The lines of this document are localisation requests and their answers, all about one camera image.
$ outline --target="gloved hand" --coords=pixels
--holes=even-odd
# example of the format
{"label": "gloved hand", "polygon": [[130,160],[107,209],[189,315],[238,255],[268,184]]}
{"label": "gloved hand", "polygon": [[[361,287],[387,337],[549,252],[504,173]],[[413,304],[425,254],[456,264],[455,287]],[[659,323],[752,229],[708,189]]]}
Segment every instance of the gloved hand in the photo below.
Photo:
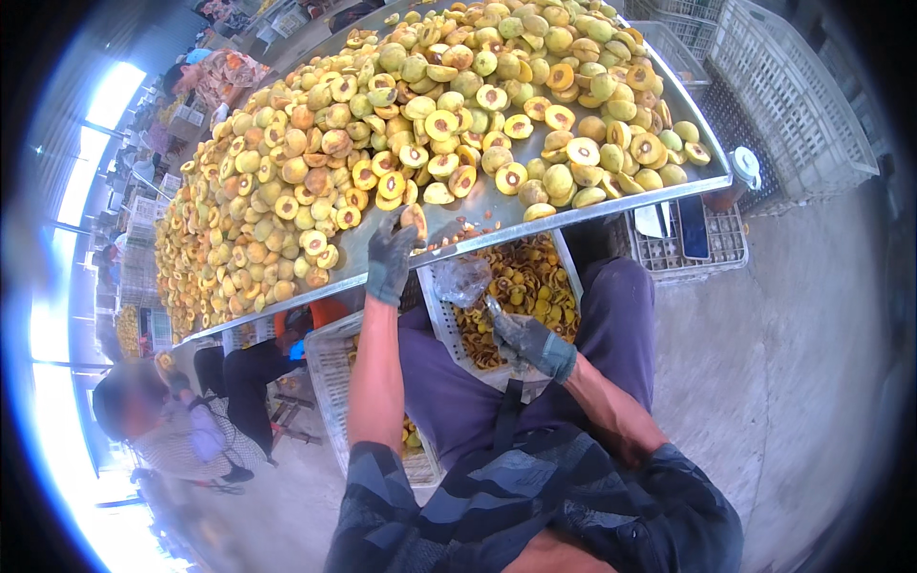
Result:
{"label": "gloved hand", "polygon": [[222,121],[226,121],[226,117],[228,115],[229,106],[226,104],[220,104],[220,106],[214,111],[213,116],[210,118],[210,126],[213,127]]}
{"label": "gloved hand", "polygon": [[558,384],[567,381],[576,364],[576,347],[533,316],[494,313],[493,342],[511,364],[522,358]]}
{"label": "gloved hand", "polygon": [[410,225],[397,233],[395,224],[406,206],[386,214],[379,228],[370,237],[370,269],[366,279],[366,293],[389,306],[398,306],[407,282],[407,260],[417,242],[417,227]]}

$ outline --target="phone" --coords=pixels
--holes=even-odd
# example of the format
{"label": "phone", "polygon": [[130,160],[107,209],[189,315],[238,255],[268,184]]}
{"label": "phone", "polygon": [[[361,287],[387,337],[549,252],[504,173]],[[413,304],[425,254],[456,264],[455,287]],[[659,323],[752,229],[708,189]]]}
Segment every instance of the phone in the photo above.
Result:
{"label": "phone", "polygon": [[681,227],[681,252],[685,259],[710,258],[707,240],[707,220],[703,214],[700,195],[679,199],[679,226]]}

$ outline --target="metal tray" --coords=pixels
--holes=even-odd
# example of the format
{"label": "metal tray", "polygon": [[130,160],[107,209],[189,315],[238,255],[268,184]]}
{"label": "metal tray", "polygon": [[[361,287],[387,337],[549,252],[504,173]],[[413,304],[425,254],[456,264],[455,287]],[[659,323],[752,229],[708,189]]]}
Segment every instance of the metal tray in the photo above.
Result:
{"label": "metal tray", "polygon": [[[376,12],[362,18],[353,25],[353,28],[379,30],[380,37],[388,34],[393,27],[387,26],[382,20],[392,14],[407,14],[411,10],[416,10],[421,14],[429,10],[443,10],[451,6],[448,0],[441,0],[433,4],[413,4],[409,0],[399,0],[388,4]],[[624,25],[627,23],[620,17],[620,22]],[[348,30],[342,30],[331,38],[325,40],[312,50],[305,50],[300,54],[297,61],[308,61],[313,56],[324,56],[329,53],[338,53],[347,39]],[[519,203],[517,197],[503,195],[497,191],[493,178],[485,174],[480,176],[486,185],[479,193],[473,193],[463,199],[457,199],[448,205],[424,205],[424,214],[429,227],[428,241],[433,244],[442,242],[444,237],[453,237],[461,229],[461,223],[456,220],[459,216],[464,216],[471,223],[479,223],[479,227],[488,227],[494,229],[491,233],[486,233],[479,237],[465,239],[456,244],[450,244],[446,247],[437,248],[427,251],[423,254],[411,257],[411,268],[416,269],[423,267],[436,260],[447,259],[461,253],[471,252],[479,248],[490,245],[499,245],[521,237],[528,237],[536,233],[542,233],[551,229],[563,226],[573,225],[580,221],[586,221],[597,217],[604,217],[623,211],[630,211],[637,207],[643,207],[651,204],[672,201],[680,197],[687,197],[696,193],[707,193],[718,189],[724,189],[732,184],[732,172],[726,155],[720,147],[707,121],[703,118],[701,111],[691,99],[691,96],[681,85],[678,77],[666,65],[666,63],[656,54],[656,52],[647,47],[647,56],[653,61],[653,68],[657,73],[662,75],[665,80],[666,93],[665,100],[672,113],[675,121],[682,119],[694,122],[701,132],[701,142],[704,143],[711,152],[711,161],[704,167],[696,167],[689,163],[682,165],[682,168],[688,173],[689,180],[693,180],[682,185],[666,187],[650,193],[641,193],[639,195],[628,195],[621,199],[606,201],[604,203],[592,205],[584,209],[568,208],[567,211],[557,213],[550,217],[537,219],[528,223],[522,222],[522,215],[525,209]],[[279,77],[285,77],[287,73],[292,72],[292,68],[280,73],[272,72],[269,74],[265,83],[273,83]],[[577,123],[585,116],[594,116],[598,110],[590,110],[582,107],[577,103],[566,105],[577,117]],[[523,113],[515,105],[503,112],[505,116]],[[540,157],[544,147],[545,136],[550,132],[550,128],[543,122],[533,122],[535,131],[528,139],[514,140],[512,148],[514,160],[525,165],[531,159]],[[485,218],[485,214],[490,212],[491,217]],[[331,272],[331,282],[319,289],[294,296],[288,301],[272,304],[267,306],[260,313],[246,314],[234,320],[223,323],[222,325],[213,326],[207,330],[194,333],[187,336],[182,342],[193,340],[201,336],[210,336],[227,328],[242,325],[263,316],[269,316],[280,311],[284,311],[302,304],[310,303],[318,299],[325,298],[337,292],[343,292],[355,286],[366,282],[366,271],[368,268],[367,261],[367,244],[370,236],[384,215],[381,209],[368,208],[363,212],[362,223],[347,232],[339,233],[330,243],[335,244],[340,251],[340,262],[335,270]],[[500,229],[495,229],[497,221],[500,222]]]}

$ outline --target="floral shirt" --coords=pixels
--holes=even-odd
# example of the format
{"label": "floral shirt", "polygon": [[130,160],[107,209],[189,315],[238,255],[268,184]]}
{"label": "floral shirt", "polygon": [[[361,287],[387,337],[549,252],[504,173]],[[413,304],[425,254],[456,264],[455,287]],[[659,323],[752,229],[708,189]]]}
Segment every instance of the floral shirt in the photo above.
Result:
{"label": "floral shirt", "polygon": [[217,109],[233,87],[255,87],[271,70],[234,50],[216,50],[198,64],[204,76],[194,87],[209,109]]}

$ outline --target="black pants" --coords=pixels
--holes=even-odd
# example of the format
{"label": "black pants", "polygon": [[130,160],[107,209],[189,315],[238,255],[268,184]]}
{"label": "black pants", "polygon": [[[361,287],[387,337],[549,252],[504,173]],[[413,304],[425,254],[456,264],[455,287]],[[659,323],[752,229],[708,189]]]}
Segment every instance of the black pants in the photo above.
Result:
{"label": "black pants", "polygon": [[268,457],[271,457],[273,432],[264,405],[267,386],[303,364],[304,360],[284,356],[276,338],[233,350],[226,357],[222,347],[204,348],[194,355],[194,371],[201,382],[201,392],[211,390],[220,398],[228,398],[229,421],[261,446]]}

